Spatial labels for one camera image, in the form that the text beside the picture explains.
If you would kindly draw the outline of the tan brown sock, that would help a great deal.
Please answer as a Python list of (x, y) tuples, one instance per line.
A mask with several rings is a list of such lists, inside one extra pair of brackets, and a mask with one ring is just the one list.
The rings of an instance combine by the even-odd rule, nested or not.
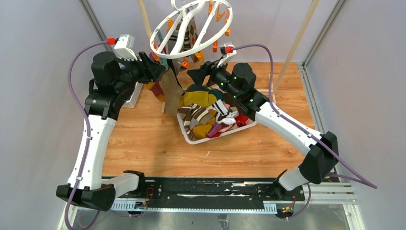
[(172, 70), (167, 70), (159, 78), (159, 85), (165, 96), (165, 112), (169, 115), (176, 116), (180, 104), (180, 97), (184, 90), (178, 84), (177, 78)]

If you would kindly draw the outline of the white round clip hanger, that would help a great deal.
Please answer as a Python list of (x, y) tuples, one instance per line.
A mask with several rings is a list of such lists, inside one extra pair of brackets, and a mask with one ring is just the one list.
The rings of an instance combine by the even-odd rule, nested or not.
[(218, 40), (229, 36), (233, 9), (226, 0), (194, 0), (178, 6), (172, 0), (173, 12), (153, 30), (149, 45), (152, 60), (168, 67), (173, 60), (187, 69), (189, 62), (203, 62), (204, 49), (219, 49)]

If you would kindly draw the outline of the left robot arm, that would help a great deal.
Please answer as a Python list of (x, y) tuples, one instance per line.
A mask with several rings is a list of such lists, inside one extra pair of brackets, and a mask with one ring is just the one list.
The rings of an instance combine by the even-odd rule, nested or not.
[(57, 187), (56, 196), (78, 207), (108, 211), (115, 199), (125, 193), (137, 198), (146, 194), (142, 172), (127, 170), (103, 182), (102, 166), (122, 106), (138, 83), (157, 81), (166, 68), (144, 52), (137, 57), (118, 58), (115, 53), (104, 51), (93, 57), (91, 71), (78, 157), (68, 182)]

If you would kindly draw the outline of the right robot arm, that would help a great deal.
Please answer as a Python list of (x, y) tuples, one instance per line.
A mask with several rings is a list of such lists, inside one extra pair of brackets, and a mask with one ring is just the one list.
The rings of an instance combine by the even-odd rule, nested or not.
[(282, 136), (304, 156), (298, 166), (283, 171), (273, 181), (271, 192), (285, 200), (293, 190), (307, 183), (320, 184), (338, 163), (338, 140), (335, 134), (313, 130), (279, 109), (274, 102), (255, 89), (256, 75), (248, 63), (237, 63), (232, 72), (207, 61), (198, 69), (187, 71), (196, 85), (209, 77), (208, 85), (216, 84), (233, 96), (239, 111)]

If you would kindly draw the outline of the purple maroon mustard hanging sock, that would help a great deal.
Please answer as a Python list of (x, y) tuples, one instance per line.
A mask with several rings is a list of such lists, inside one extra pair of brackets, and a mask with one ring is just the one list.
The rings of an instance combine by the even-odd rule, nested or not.
[(158, 81), (146, 84), (146, 88), (150, 90), (160, 102), (165, 102), (165, 94)]

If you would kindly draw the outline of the mustard yellow sock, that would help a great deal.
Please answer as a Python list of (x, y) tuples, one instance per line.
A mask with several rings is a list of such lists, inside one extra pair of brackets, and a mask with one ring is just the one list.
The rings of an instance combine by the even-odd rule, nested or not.
[(181, 97), (178, 108), (191, 104), (207, 108), (213, 105), (217, 100), (215, 95), (206, 91), (186, 92)]

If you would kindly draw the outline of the small white perforated basket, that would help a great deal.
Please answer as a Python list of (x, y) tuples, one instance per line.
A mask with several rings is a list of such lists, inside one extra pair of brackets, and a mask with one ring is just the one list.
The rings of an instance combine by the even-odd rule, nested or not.
[(131, 94), (131, 96), (129, 97), (129, 99), (127, 101), (125, 101), (125, 103), (123, 104), (122, 107), (124, 108), (135, 108), (139, 95), (142, 91), (143, 88), (143, 84), (141, 83), (137, 83), (135, 85), (135, 89), (133, 91), (133, 93)]

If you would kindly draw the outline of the brown white striped sock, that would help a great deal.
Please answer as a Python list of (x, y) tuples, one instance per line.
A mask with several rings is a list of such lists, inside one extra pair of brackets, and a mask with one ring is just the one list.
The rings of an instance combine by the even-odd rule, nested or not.
[(215, 119), (217, 114), (218, 112), (216, 110), (207, 109), (195, 103), (183, 106), (178, 110), (178, 115), (183, 121), (183, 127), (186, 131), (186, 135), (191, 141), (197, 140), (192, 132), (192, 129), (194, 128), (191, 125), (192, 120), (196, 120), (198, 125), (207, 125), (209, 121)]

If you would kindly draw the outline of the red sock in basket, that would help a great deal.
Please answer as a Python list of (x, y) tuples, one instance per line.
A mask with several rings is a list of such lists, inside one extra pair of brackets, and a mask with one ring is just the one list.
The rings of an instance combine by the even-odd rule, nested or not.
[(221, 134), (223, 134), (223, 133), (225, 133), (225, 132), (228, 132), (228, 131), (231, 131), (231, 130), (234, 130), (234, 129), (237, 129), (237, 128), (240, 128), (240, 127), (243, 127), (243, 126), (247, 125), (247, 121), (248, 121), (248, 117), (247, 117), (247, 116), (238, 115), (238, 116), (236, 116), (234, 119), (235, 119), (236, 122), (233, 123), (233, 124), (231, 124), (231, 125), (227, 125), (227, 124), (225, 124), (225, 123), (221, 123), (221, 125), (222, 125), (223, 128), (222, 128), (222, 129), (220, 130), (220, 132), (217, 133), (216, 136), (213, 137), (213, 138), (219, 137)]

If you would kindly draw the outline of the purple sock in basket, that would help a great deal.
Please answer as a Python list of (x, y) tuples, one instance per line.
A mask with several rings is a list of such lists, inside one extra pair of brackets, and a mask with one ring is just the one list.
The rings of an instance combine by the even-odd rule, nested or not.
[(209, 132), (206, 134), (207, 138), (213, 138), (216, 136), (217, 133), (220, 132), (222, 129), (222, 125), (219, 123), (212, 123), (212, 128), (209, 130)]

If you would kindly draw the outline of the white sock basket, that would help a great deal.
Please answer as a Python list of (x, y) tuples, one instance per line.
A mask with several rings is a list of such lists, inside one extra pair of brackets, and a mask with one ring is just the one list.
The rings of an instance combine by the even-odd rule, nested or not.
[(242, 130), (251, 128), (257, 124), (256, 122), (254, 122), (250, 118), (248, 118), (247, 125), (245, 125), (243, 127), (225, 132), (216, 138), (207, 138), (206, 134), (212, 128), (212, 123), (218, 122), (220, 124), (225, 123), (227, 125), (231, 125), (236, 122), (234, 118), (236, 116), (242, 115), (242, 114), (240, 113), (239, 109), (237, 109), (236, 106), (232, 103), (232, 101), (231, 101), (232, 97), (225, 91), (221, 90), (218, 86), (207, 88), (204, 86), (197, 86), (195, 84), (192, 84), (186, 90), (186, 92), (194, 92), (194, 91), (206, 91), (206, 92), (209, 92), (210, 94), (215, 95), (218, 100), (213, 105), (207, 107), (207, 109), (214, 109), (218, 112), (218, 114), (215, 117), (215, 119), (209, 121), (209, 123), (207, 125), (198, 125), (197, 121), (193, 119), (191, 125), (194, 128), (192, 129), (192, 132), (195, 135), (197, 140), (191, 141), (188, 139), (188, 137), (186, 135), (186, 131), (183, 127), (183, 121), (181, 120), (180, 116), (177, 113), (177, 120), (178, 120), (178, 123), (180, 126), (180, 130), (187, 143), (189, 143), (191, 145), (200, 144), (203, 142), (210, 141), (212, 139), (224, 137), (226, 135), (230, 135), (230, 134), (236, 133), (238, 131), (242, 131)]

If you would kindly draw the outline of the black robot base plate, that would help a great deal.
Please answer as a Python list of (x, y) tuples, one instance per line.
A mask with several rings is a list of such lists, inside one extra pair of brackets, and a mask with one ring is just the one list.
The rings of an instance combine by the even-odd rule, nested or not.
[(148, 177), (144, 192), (127, 192), (114, 208), (131, 210), (147, 206), (148, 211), (279, 211), (272, 204), (292, 205), (304, 201), (302, 186), (278, 195), (274, 178)]

